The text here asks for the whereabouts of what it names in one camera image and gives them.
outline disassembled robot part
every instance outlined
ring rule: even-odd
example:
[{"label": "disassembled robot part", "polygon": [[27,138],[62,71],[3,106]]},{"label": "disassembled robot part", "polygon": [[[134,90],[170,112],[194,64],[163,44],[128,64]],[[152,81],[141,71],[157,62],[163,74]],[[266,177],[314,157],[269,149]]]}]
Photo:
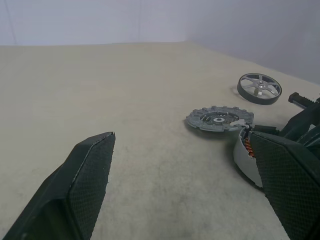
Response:
[{"label": "disassembled robot part", "polygon": [[282,88],[276,80],[260,73],[243,75],[236,89],[244,99],[260,105],[274,104],[282,94]]},{"label": "disassembled robot part", "polygon": [[186,117],[187,123],[200,130],[209,132],[224,132],[240,130],[254,121],[254,114],[238,107],[202,108],[193,110]]},{"label": "disassembled robot part", "polygon": [[241,130],[233,150],[233,159],[240,170],[257,185],[262,188],[262,181],[258,171],[255,154],[248,140],[249,130]]}]

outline gray plastic disc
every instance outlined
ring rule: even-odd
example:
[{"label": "gray plastic disc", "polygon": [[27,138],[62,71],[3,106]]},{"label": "gray plastic disc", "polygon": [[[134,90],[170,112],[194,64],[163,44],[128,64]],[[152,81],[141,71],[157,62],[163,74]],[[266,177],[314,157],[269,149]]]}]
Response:
[{"label": "gray plastic disc", "polygon": [[187,123],[193,127],[210,132],[236,131],[244,124],[252,124],[254,114],[238,107],[218,107],[195,109],[186,117]]}]

